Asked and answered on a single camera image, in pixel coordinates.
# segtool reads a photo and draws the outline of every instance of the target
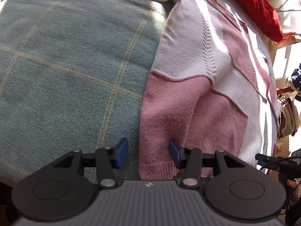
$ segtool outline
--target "black sleeve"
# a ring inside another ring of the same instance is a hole
[[[285,224],[294,225],[301,218],[301,197],[285,212]]]

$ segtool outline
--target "black handheld device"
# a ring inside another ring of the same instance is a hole
[[[75,150],[20,181],[12,201],[22,215],[15,226],[115,225],[283,225],[277,216],[286,200],[283,186],[224,150],[205,154],[168,144],[178,169],[175,180],[125,180],[113,168],[123,165],[128,141],[91,154]],[[96,167],[98,184],[84,177]],[[203,167],[213,178],[201,179]]]

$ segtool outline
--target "plaid blanket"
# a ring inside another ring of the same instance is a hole
[[[0,179],[12,184],[64,153],[127,137],[138,179],[139,114],[172,2],[2,0]],[[87,175],[94,180],[94,170]]]

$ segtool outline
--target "red pillow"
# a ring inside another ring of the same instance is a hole
[[[268,0],[236,0],[271,40],[283,39],[278,14]]]

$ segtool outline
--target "silver screw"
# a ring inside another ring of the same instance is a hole
[[[195,186],[198,184],[198,181],[194,178],[186,178],[183,180],[183,184],[186,186]]]
[[[100,184],[104,187],[112,187],[115,185],[115,181],[113,179],[103,179]]]

